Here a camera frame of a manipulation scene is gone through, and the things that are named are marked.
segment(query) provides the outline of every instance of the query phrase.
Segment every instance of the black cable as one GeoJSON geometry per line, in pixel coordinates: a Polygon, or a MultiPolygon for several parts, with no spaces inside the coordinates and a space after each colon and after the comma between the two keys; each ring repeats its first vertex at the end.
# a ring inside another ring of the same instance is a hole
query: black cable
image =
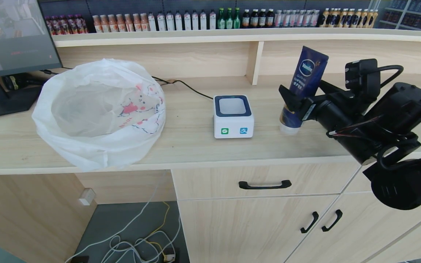
{"type": "Polygon", "coordinates": [[[169,81],[167,81],[167,80],[162,80],[161,78],[157,78],[157,77],[154,77],[154,76],[152,76],[152,78],[154,78],[155,80],[157,80],[157,81],[162,81],[162,82],[165,82],[165,84],[175,84],[175,83],[177,83],[177,82],[181,82],[181,83],[183,83],[186,87],[188,87],[189,89],[191,89],[192,91],[194,91],[194,92],[196,92],[197,94],[199,94],[199,95],[201,95],[201,96],[204,96],[204,97],[206,97],[206,98],[209,98],[209,99],[211,99],[211,100],[213,100],[214,98],[212,98],[212,97],[210,97],[210,96],[207,96],[207,95],[205,95],[205,94],[203,94],[203,93],[200,93],[199,91],[197,91],[197,90],[195,90],[195,89],[193,89],[190,85],[187,85],[185,82],[183,82],[182,80],[175,80],[175,81],[173,81],[173,82],[169,82],[169,81]]]}

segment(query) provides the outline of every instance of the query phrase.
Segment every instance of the wooden shelf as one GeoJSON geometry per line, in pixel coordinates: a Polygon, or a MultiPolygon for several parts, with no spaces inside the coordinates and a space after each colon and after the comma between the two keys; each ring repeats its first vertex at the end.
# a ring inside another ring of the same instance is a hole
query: wooden shelf
{"type": "Polygon", "coordinates": [[[256,28],[53,36],[57,47],[338,39],[421,42],[421,32],[377,28],[256,28]]]}

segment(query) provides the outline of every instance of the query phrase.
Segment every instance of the wooden panel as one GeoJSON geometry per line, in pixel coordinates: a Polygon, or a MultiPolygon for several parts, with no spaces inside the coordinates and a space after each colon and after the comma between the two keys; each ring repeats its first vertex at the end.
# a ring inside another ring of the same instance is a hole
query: wooden panel
{"type": "Polygon", "coordinates": [[[421,225],[389,246],[368,263],[403,262],[421,258],[421,225]]]}
{"type": "Polygon", "coordinates": [[[139,63],[159,78],[244,76],[249,43],[117,45],[58,48],[66,67],[116,58],[139,63]]]}
{"type": "Polygon", "coordinates": [[[319,163],[174,169],[172,174],[180,200],[340,193],[358,167],[355,162],[319,163]],[[238,185],[246,181],[250,186],[274,186],[282,180],[292,185],[270,190],[244,190],[238,185]]]}
{"type": "Polygon", "coordinates": [[[334,196],[178,201],[192,263],[283,262],[334,196]]]}
{"type": "Polygon", "coordinates": [[[74,174],[0,175],[0,247],[27,263],[74,254],[97,204],[84,206],[74,174]]]}
{"type": "Polygon", "coordinates": [[[343,39],[265,42],[259,74],[293,74],[303,45],[329,56],[325,73],[344,72],[346,63],[376,58],[379,66],[402,65],[404,73],[421,74],[421,43],[343,39]]]}
{"type": "Polygon", "coordinates": [[[77,178],[95,192],[95,201],[104,203],[147,202],[159,184],[152,202],[177,199],[172,175],[168,170],[78,173],[77,178]]]}
{"type": "Polygon", "coordinates": [[[402,211],[383,205],[372,193],[342,194],[286,263],[353,263],[374,255],[421,222],[421,206],[402,211]],[[328,232],[335,211],[344,215],[328,232]]]}

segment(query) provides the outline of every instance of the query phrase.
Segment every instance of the black handle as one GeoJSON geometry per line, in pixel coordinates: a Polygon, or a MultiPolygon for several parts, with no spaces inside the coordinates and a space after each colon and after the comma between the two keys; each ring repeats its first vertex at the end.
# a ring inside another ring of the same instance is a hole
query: black handle
{"type": "Polygon", "coordinates": [[[308,233],[308,231],[310,230],[310,228],[314,225],[314,223],[316,223],[316,221],[318,221],[319,215],[318,212],[314,211],[313,212],[313,221],[311,222],[311,225],[308,228],[301,228],[300,231],[302,234],[308,233]]]}
{"type": "Polygon", "coordinates": [[[283,189],[283,188],[289,188],[292,185],[292,182],[290,180],[283,180],[281,185],[276,186],[249,186],[248,182],[240,181],[238,182],[238,185],[241,189],[246,190],[254,190],[254,189],[283,189]]]}
{"type": "Polygon", "coordinates": [[[329,231],[329,230],[331,230],[331,228],[333,227],[333,226],[335,226],[336,224],[337,224],[337,222],[339,222],[339,220],[341,219],[341,217],[342,217],[342,211],[340,210],[340,209],[337,209],[336,211],[335,211],[335,214],[337,215],[337,218],[335,219],[335,221],[334,221],[334,223],[332,223],[332,225],[329,227],[329,228],[326,228],[326,226],[323,226],[321,229],[323,230],[323,232],[327,232],[327,231],[329,231]]]}

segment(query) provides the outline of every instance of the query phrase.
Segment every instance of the white bottle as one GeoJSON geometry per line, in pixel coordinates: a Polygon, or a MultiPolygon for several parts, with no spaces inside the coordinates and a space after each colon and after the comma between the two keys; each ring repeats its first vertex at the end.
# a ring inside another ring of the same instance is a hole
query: white bottle
{"type": "Polygon", "coordinates": [[[173,21],[173,15],[171,11],[167,12],[167,15],[165,16],[165,20],[167,21],[167,30],[175,31],[175,22],[173,21]]]}
{"type": "Polygon", "coordinates": [[[215,30],[217,23],[217,15],[215,14],[214,10],[212,9],[209,14],[209,29],[215,30]]]}
{"type": "Polygon", "coordinates": [[[183,20],[179,10],[177,10],[177,13],[175,14],[175,28],[177,31],[183,30],[183,20]]]}
{"type": "Polygon", "coordinates": [[[157,23],[159,24],[159,31],[167,31],[167,27],[165,26],[165,15],[162,12],[159,12],[157,15],[157,23]]]}
{"type": "Polygon", "coordinates": [[[319,19],[319,10],[314,10],[314,14],[311,17],[311,22],[309,24],[310,27],[314,28],[318,24],[319,19]]]}
{"type": "Polygon", "coordinates": [[[193,23],[193,30],[199,30],[199,15],[196,13],[196,10],[193,10],[191,21],[193,23]]]}
{"type": "Polygon", "coordinates": [[[184,11],[184,30],[191,30],[191,15],[187,12],[187,10],[184,11]]]}
{"type": "Polygon", "coordinates": [[[147,19],[149,20],[151,31],[157,31],[157,27],[155,26],[155,17],[153,16],[152,12],[149,12],[147,19]]]}
{"type": "Polygon", "coordinates": [[[207,30],[207,15],[206,15],[206,12],[204,12],[204,10],[202,10],[202,13],[200,15],[200,20],[201,20],[201,30],[207,30]]]}

